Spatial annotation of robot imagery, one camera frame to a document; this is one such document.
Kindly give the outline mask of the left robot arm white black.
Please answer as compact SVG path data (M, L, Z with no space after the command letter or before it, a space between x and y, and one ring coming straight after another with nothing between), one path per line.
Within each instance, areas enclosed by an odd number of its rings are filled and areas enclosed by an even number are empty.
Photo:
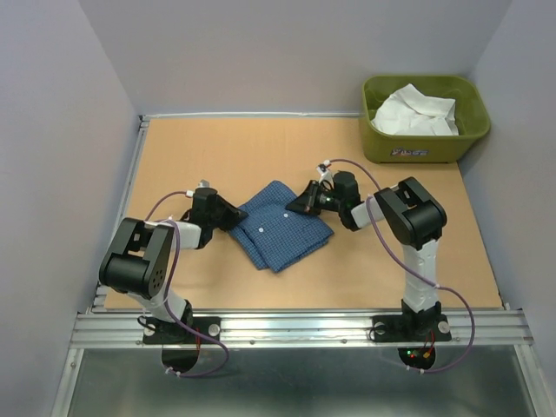
M191 199L191 208L178 220L152 221L158 207L177 195ZM179 255L205 248L216 229L228 232L247 218L205 181L194 190L171 192L144 220L122 219L99 268L99 282L163 321L163 332L172 341L186 341L193 334L192 307L170 288Z

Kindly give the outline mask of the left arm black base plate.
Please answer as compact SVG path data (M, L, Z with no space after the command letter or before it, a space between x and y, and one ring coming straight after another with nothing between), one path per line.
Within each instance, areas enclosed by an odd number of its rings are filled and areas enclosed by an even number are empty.
M192 378L209 371L201 364L201 349L206 340L191 334L175 323L140 315L136 319L142 327L142 343L162 348L161 360L167 374Z

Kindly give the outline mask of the blue plaid long sleeve shirt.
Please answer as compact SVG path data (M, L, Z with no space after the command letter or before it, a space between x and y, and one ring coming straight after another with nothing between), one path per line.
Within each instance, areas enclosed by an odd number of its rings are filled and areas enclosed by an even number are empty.
M320 218L286 209L295 193L283 182L272 181L240 206L248 217L229 234L256 269L280 273L323 248L334 231Z

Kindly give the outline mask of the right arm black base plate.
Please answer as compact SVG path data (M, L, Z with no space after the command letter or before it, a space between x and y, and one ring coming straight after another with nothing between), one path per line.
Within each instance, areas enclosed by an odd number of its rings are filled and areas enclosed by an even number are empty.
M452 340L445 315L419 317L417 314L389 314L372 318L368 337L376 343L398 343L404 365L431 371L436 361L436 344Z

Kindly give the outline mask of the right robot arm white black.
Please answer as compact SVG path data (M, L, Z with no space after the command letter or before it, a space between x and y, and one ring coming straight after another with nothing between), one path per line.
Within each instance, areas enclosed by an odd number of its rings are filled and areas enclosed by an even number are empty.
M405 270L406 284L401 313L374 316L369 338L377 342L451 339L436 280L436 253L447 215L415 178L408 177L363 201L354 174L326 171L319 181L310 181L286 209L311 216L332 211L352 231L386 221L403 249L403 259L395 261Z

